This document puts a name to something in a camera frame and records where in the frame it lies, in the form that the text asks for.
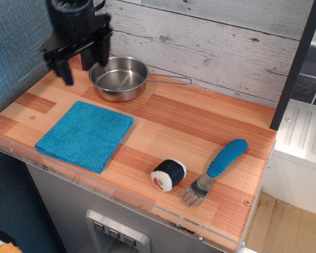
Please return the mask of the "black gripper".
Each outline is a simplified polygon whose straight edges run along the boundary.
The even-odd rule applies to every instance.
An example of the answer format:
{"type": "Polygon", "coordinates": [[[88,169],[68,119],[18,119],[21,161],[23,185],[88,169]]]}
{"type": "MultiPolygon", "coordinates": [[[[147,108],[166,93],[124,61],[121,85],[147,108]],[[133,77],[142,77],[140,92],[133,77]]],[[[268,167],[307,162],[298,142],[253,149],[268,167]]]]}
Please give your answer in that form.
{"type": "Polygon", "coordinates": [[[68,59],[85,50],[93,51],[96,62],[108,64],[111,16],[106,1],[46,1],[53,31],[40,47],[47,62],[66,85],[73,85],[68,59]]]}

